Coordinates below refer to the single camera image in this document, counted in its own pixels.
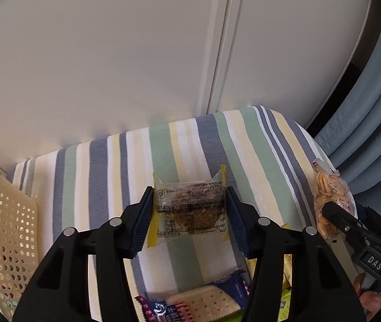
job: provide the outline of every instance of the plastic wrapped snack bar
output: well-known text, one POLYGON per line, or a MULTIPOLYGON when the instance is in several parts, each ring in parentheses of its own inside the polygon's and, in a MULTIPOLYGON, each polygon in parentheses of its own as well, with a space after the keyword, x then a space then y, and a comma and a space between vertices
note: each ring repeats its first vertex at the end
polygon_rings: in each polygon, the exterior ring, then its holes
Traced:
POLYGON ((322 160, 316 158, 314 170, 314 212, 317 230, 327 240, 342 234, 330 221, 322 215, 325 203, 333 201, 341 208, 357 218, 356 205, 349 186, 341 178, 337 170, 333 171, 322 160))
POLYGON ((210 322, 245 308, 248 288, 241 278, 243 271, 234 273, 191 291, 162 299, 147 300, 139 295, 147 322, 210 322))
POLYGON ((220 232, 228 238, 225 166, 210 181, 164 183, 154 174, 148 246, 168 238, 220 232))

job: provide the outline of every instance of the striped fabric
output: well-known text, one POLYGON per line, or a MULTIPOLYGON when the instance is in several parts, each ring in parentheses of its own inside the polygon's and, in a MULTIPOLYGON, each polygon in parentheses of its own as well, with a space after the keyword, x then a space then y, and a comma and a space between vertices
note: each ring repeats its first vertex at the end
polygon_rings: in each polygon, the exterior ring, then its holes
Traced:
MULTIPOLYGON (((19 163, 8 179, 39 204, 43 256, 66 227, 88 230, 120 216, 153 185, 153 171, 165 182, 200 181, 211 179, 221 164, 243 202, 301 230, 314 225, 315 158, 330 163, 302 127, 258 106, 72 146, 19 163)), ((245 262, 233 236, 222 241, 218 234, 145 247, 125 267, 132 294, 152 299, 201 286, 245 262)), ((100 319, 96 289, 89 260, 91 311, 100 319)))

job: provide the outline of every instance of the metal pivot bolt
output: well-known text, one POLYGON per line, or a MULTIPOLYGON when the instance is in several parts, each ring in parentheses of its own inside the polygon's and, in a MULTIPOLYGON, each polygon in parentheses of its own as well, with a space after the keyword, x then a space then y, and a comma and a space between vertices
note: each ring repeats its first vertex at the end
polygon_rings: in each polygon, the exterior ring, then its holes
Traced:
POLYGON ((305 231, 307 232, 308 235, 315 235, 317 234, 317 230, 316 228, 312 227, 312 226, 308 226, 307 228, 305 228, 305 231))
POLYGON ((76 229, 74 229, 73 227, 69 227, 64 230, 64 235, 71 236, 74 232, 76 232, 76 229))
POLYGON ((118 217, 110 220, 111 226, 119 226, 121 223, 122 223, 122 219, 120 219, 118 217))
POLYGON ((267 217, 260 217, 257 222, 259 223, 259 225, 262 225, 262 226, 268 226, 269 224, 271 224, 271 221, 267 218, 267 217))

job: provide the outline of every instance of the perforated basket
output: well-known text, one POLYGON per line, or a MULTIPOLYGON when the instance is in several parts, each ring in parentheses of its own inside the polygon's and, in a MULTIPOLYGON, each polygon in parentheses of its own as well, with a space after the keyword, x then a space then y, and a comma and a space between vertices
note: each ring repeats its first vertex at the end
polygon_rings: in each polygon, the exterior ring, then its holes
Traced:
POLYGON ((37 205, 0 174, 0 311, 9 321, 37 266, 37 205))

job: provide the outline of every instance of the clear plastic bag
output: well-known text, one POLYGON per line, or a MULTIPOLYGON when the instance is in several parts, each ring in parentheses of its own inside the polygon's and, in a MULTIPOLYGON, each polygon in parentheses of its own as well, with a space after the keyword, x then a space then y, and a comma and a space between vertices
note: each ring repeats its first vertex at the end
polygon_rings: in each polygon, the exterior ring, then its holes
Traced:
POLYGON ((357 218, 356 205, 349 186, 341 178, 337 170, 333 171, 325 162, 316 158, 313 161, 314 170, 314 212, 317 230, 327 240, 342 232, 322 215, 325 203, 333 201, 338 206, 357 218))
POLYGON ((225 167, 210 181, 163 183, 156 175, 148 246, 167 238, 220 232, 227 236, 225 167))

